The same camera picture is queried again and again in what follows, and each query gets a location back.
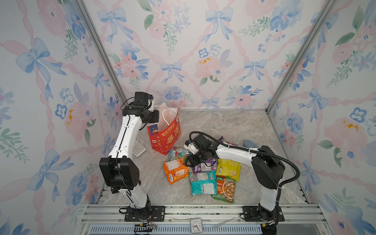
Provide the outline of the small white clock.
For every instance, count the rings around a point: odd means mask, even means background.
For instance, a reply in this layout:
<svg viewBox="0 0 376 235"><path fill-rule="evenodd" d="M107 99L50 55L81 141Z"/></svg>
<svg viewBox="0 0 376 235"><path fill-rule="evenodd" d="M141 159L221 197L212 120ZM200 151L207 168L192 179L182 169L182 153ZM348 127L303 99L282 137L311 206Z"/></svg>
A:
<svg viewBox="0 0 376 235"><path fill-rule="evenodd" d="M192 218L190 219L190 226L191 226L191 234L201 234L203 233L203 225L201 218Z"/></svg>

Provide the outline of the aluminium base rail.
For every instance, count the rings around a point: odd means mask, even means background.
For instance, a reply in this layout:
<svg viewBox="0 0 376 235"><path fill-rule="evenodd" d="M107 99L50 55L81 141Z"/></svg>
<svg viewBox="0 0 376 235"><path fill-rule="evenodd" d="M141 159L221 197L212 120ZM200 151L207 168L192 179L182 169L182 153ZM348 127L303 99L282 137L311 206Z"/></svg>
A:
<svg viewBox="0 0 376 235"><path fill-rule="evenodd" d="M196 235L332 235L317 204L282 204L277 227L247 222L243 205L166 205L150 222L126 222L120 206L90 205L78 235L192 235L190 219L201 218L203 233Z"/></svg>

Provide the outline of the red paper gift bag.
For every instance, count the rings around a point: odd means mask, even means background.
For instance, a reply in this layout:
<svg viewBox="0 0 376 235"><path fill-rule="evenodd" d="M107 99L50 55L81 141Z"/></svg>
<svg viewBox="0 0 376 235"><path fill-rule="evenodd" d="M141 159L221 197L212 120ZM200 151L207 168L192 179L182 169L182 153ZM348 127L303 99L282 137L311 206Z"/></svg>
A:
<svg viewBox="0 0 376 235"><path fill-rule="evenodd" d="M159 122L147 127L148 135L152 149L167 155L181 135L178 108L170 108L163 103L157 110Z"/></svg>

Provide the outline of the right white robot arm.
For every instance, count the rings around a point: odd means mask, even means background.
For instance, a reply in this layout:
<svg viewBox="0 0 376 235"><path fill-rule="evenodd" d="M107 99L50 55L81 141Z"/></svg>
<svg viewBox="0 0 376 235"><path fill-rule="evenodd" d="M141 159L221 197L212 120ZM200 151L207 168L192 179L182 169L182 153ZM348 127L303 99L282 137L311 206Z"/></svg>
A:
<svg viewBox="0 0 376 235"><path fill-rule="evenodd" d="M195 167L207 159L223 159L239 162L252 167L258 182L261 184L261 199L257 215L261 221L278 222L280 219L279 201L281 198L282 182L286 167L281 157L274 155L270 148L244 148L226 143L210 144L208 147L198 147L187 144L184 148L191 152L187 157L186 166Z"/></svg>

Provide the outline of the purple snack packet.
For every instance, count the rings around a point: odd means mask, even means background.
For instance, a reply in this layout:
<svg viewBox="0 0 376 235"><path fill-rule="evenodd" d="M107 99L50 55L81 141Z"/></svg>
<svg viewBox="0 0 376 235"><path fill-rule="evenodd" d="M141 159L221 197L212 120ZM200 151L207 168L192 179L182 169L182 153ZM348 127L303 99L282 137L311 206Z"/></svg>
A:
<svg viewBox="0 0 376 235"><path fill-rule="evenodd" d="M211 172L216 171L218 166L218 162L216 159L208 159L207 161L200 163L199 165L190 169L192 173L203 173L203 172Z"/></svg>

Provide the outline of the yellow snack packet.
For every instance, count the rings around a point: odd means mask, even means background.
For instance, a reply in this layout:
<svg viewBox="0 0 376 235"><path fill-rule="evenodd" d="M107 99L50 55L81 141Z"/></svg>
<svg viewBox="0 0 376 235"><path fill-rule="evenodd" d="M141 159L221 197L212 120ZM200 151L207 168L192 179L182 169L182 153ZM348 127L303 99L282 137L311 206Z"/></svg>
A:
<svg viewBox="0 0 376 235"><path fill-rule="evenodd" d="M231 179L238 182L240 180L240 170L241 164L239 162L227 159L219 159L216 175L230 177Z"/></svg>

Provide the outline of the purple Fox's candy bag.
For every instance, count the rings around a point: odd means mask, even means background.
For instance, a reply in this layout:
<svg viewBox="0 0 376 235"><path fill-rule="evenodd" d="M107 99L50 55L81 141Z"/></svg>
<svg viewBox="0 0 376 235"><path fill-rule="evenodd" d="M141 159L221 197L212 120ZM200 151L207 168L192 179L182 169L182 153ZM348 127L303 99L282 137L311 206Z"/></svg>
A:
<svg viewBox="0 0 376 235"><path fill-rule="evenodd" d="M223 145L223 146L225 146L225 147L229 147L229 146L237 146L237 145L234 144L234 143L230 143L230 142L225 141L225 139L223 138L223 136L221 136L221 137L219 138L218 141L221 143L221 145Z"/></svg>

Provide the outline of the Fox's mint blossom candy bag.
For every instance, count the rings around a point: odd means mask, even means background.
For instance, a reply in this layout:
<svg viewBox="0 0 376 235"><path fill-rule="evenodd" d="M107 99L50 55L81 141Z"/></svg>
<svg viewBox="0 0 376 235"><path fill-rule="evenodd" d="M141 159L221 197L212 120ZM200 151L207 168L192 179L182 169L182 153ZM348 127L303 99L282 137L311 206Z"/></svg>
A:
<svg viewBox="0 0 376 235"><path fill-rule="evenodd" d="M173 147L168 153L168 161L173 161L176 159L182 159L185 163L187 161L187 157L191 155L191 152L180 147Z"/></svg>

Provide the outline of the orange snack packet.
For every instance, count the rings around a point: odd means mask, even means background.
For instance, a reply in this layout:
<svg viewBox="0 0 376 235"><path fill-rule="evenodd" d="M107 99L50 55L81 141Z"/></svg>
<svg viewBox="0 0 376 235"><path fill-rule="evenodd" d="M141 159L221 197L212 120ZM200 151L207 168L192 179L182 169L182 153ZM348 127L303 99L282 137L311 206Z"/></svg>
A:
<svg viewBox="0 0 376 235"><path fill-rule="evenodd" d="M189 175L189 168L185 166L182 158L164 162L164 172L170 185L186 178Z"/></svg>

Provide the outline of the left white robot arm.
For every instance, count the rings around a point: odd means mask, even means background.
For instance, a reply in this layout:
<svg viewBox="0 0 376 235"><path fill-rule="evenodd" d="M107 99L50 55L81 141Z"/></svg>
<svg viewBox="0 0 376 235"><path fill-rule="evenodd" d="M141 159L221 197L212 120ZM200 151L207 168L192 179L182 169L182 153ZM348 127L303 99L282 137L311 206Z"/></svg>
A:
<svg viewBox="0 0 376 235"><path fill-rule="evenodd" d="M99 162L106 186L127 196L134 209L143 209L148 203L148 196L140 186L140 170L133 162L136 137L142 125L158 123L159 115L158 110L127 109L113 149Z"/></svg>

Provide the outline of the white calculator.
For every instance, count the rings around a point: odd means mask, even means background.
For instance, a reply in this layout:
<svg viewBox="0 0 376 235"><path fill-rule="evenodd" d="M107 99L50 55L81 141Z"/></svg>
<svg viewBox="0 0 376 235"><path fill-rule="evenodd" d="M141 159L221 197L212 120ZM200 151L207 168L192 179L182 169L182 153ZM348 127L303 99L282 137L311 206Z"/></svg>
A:
<svg viewBox="0 0 376 235"><path fill-rule="evenodd" d="M133 155L136 157L140 157L142 154L146 152L146 148L141 145L137 140L135 140L134 146L133 146Z"/></svg>

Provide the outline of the teal snack packet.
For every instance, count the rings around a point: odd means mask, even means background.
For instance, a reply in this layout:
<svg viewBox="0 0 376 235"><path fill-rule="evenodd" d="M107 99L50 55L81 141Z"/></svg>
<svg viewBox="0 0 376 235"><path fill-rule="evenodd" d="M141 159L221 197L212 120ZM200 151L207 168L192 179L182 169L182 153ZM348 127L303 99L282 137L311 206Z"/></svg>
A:
<svg viewBox="0 0 376 235"><path fill-rule="evenodd" d="M216 172L190 172L190 184L192 196L199 194L217 194Z"/></svg>

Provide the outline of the green noodle packet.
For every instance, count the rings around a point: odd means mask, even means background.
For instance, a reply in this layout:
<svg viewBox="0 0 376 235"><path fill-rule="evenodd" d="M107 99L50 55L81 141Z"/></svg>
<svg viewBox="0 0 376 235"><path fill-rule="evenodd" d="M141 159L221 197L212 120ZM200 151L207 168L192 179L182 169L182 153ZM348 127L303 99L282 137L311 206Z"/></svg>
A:
<svg viewBox="0 0 376 235"><path fill-rule="evenodd" d="M216 194L211 197L227 203L234 203L236 181L228 176L216 176Z"/></svg>

